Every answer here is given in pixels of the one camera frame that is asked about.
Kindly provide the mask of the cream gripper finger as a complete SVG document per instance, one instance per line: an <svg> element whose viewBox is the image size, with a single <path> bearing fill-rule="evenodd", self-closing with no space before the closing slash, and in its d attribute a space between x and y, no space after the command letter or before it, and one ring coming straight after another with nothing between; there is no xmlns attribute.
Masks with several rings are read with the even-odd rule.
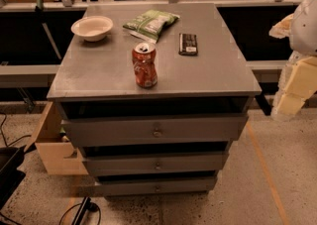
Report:
<svg viewBox="0 0 317 225"><path fill-rule="evenodd" d="M291 22L293 20L293 15L290 14L283 18L281 21L279 21L277 24L271 27L268 34L271 37L277 38L277 39L283 39L285 37L288 37L290 35L290 26Z"/></svg>

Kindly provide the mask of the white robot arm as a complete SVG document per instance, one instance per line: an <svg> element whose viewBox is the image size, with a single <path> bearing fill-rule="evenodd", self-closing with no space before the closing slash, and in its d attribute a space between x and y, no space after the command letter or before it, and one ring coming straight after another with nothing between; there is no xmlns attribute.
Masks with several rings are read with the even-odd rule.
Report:
<svg viewBox="0 0 317 225"><path fill-rule="evenodd" d="M280 74L271 111L274 120L285 121L317 91L317 0L303 0L268 34L278 39L289 37L292 49Z"/></svg>

